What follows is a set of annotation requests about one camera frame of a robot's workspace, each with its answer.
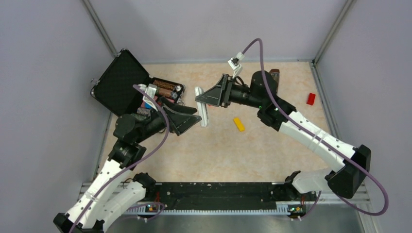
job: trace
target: gray wall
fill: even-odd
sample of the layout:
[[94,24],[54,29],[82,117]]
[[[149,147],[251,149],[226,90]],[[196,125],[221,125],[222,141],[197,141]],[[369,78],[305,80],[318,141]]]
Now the gray wall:
[[[117,50],[143,63],[227,61],[256,37],[267,60],[312,59],[345,0],[92,0]],[[258,49],[247,59],[257,60]]]
[[89,95],[112,58],[79,0],[0,3],[0,232],[57,232],[91,178],[109,112]]
[[[342,138],[372,150],[371,172],[389,193],[384,232],[410,228],[412,1],[359,0],[320,62]],[[383,198],[368,181],[375,210]]]

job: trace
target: red block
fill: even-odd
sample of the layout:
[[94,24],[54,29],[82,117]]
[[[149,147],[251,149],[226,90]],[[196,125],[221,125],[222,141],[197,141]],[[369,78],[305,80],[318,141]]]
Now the red block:
[[309,105],[313,105],[313,103],[315,103],[315,97],[315,94],[309,93],[308,101],[306,103]]

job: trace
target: tan floor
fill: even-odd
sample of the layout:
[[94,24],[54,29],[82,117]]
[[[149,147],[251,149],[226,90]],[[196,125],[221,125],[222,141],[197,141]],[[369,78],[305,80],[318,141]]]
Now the tan floor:
[[[259,63],[242,63],[241,77],[250,83]],[[186,85],[183,100],[196,107],[195,86],[205,91],[219,80],[222,73],[232,73],[227,63],[144,65],[155,77]],[[308,63],[265,63],[265,69],[280,70],[278,95],[293,104],[306,118],[327,130],[319,96],[313,106],[307,105],[309,92],[317,94]],[[232,103],[228,108],[208,107],[209,125],[193,126],[181,136],[169,134],[163,147],[135,168],[148,172],[158,182],[274,182],[283,181],[296,170],[316,170],[326,164],[294,139],[265,126],[257,117],[257,109]],[[245,131],[239,132],[233,118],[239,117]],[[113,117],[101,167],[111,151]],[[164,134],[156,134],[141,145],[151,151]]]

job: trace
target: yellow lego brick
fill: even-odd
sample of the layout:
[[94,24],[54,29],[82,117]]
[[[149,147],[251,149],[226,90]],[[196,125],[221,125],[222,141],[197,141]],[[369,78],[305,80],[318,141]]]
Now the yellow lego brick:
[[233,121],[235,122],[235,124],[238,127],[240,132],[244,131],[244,126],[243,126],[243,124],[242,124],[242,122],[240,121],[239,118],[235,118],[235,119],[233,119]]

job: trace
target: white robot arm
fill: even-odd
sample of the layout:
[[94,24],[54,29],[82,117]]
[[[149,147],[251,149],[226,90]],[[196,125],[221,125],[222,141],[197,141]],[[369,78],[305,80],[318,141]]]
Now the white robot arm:
[[[201,120],[200,116],[193,115],[196,113],[195,108],[173,104],[164,97],[160,97],[158,102],[167,115],[170,132],[178,136]],[[101,172],[72,208],[54,218],[53,222],[60,232],[69,233],[78,220],[73,233],[102,233],[129,207],[145,198],[146,192],[154,186],[155,180],[147,174],[140,173],[134,176],[133,181],[124,190],[109,200],[121,181],[130,176],[134,167],[127,171],[124,169],[142,159],[146,148],[139,143],[166,127],[163,116],[156,110],[153,109],[150,117],[145,119],[133,114],[124,114],[118,118],[113,133],[118,140]]]
[[[238,66],[231,65],[231,67],[236,71],[240,64],[238,64],[237,58],[232,58],[228,63],[233,63],[233,60],[237,61]],[[366,175],[338,156],[333,150],[327,148],[321,141],[333,145],[336,150],[367,171],[369,171],[371,151],[364,145],[356,148],[331,136],[307,120],[293,105],[277,96],[278,69],[271,70],[271,73],[265,72],[265,76],[272,77],[268,78],[269,89],[274,93],[276,102],[289,118],[282,115],[278,108],[272,104],[265,89],[261,71],[253,74],[250,86],[245,85],[242,80],[241,83],[238,83],[238,76],[223,74],[218,83],[198,95],[196,101],[224,108],[228,107],[231,102],[258,108],[257,116],[265,125],[293,137],[329,165],[329,168],[318,171],[294,172],[286,179],[287,182],[291,182],[300,193],[332,190],[340,197],[352,198]],[[297,122],[315,136],[310,136],[293,124],[291,120]]]

